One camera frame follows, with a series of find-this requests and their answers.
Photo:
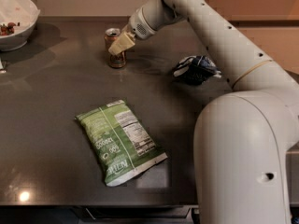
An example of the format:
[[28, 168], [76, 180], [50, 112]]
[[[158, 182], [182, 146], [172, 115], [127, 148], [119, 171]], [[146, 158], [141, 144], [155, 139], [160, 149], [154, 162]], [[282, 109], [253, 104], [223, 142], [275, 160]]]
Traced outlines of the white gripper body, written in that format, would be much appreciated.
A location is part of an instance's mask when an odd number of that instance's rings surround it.
[[124, 26], [123, 31], [132, 34], [136, 39], [146, 40], [156, 34], [143, 15], [141, 8], [137, 9], [135, 13], [129, 18], [128, 23]]

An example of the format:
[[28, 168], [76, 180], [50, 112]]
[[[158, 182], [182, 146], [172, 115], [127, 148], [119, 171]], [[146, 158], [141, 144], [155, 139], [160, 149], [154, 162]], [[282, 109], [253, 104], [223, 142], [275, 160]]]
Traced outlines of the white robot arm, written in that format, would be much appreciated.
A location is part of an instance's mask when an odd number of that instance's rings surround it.
[[286, 153], [299, 141], [299, 85], [206, 0], [149, 0], [110, 53], [186, 20], [231, 92], [210, 102], [194, 128], [201, 224], [292, 224]]

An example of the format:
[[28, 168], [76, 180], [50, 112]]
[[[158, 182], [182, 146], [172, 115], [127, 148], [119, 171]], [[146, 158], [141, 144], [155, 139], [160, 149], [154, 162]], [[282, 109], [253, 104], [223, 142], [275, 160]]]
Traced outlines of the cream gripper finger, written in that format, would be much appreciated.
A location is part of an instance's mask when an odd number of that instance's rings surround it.
[[112, 42], [108, 51], [111, 55], [119, 55], [120, 53], [130, 49], [135, 45], [135, 34], [129, 32], [121, 32], [121, 34]]

